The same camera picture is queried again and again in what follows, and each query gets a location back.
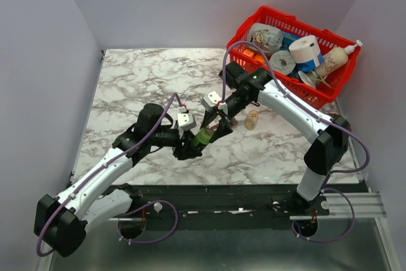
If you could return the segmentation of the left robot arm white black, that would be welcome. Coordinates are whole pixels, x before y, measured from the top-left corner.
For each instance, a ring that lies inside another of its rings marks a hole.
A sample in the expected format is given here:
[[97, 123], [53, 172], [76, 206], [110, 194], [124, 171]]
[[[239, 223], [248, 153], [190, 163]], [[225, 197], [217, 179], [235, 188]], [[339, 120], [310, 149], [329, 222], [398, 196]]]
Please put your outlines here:
[[41, 251], [44, 242], [60, 256], [70, 256], [88, 233], [110, 218], [133, 217], [140, 212], [141, 202], [127, 186], [104, 192], [149, 155], [153, 146], [172, 147], [180, 154], [197, 124], [185, 106], [176, 118], [167, 111], [156, 103], [144, 105], [137, 121], [114, 140], [95, 167], [58, 195], [44, 195], [39, 200], [34, 222], [39, 256], [45, 255]]

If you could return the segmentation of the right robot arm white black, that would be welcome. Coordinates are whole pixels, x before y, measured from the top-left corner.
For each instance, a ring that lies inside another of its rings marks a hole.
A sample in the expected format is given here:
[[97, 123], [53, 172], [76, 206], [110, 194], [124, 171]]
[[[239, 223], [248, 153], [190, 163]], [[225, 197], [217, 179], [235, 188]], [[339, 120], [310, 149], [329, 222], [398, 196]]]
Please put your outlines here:
[[292, 124], [311, 145], [304, 155], [306, 170], [291, 201], [297, 214], [308, 214], [315, 207], [314, 200], [331, 169], [348, 149], [348, 121], [341, 116], [333, 119], [308, 105], [277, 84], [264, 68], [248, 73], [237, 62], [231, 62], [219, 76], [233, 93], [224, 101], [214, 91], [204, 96], [205, 113], [200, 126], [206, 128], [217, 117], [220, 118], [218, 128], [210, 139], [215, 142], [232, 133], [232, 118], [250, 103], [266, 106]]

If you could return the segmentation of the green pill bottle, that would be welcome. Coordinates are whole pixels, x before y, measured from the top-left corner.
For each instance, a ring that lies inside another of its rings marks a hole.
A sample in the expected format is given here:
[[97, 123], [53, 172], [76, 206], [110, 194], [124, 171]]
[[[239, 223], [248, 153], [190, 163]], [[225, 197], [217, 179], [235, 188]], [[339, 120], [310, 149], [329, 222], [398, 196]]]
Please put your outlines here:
[[199, 132], [193, 137], [192, 145], [196, 148], [205, 147], [210, 143], [213, 134], [214, 134], [213, 129], [207, 127], [201, 128]]

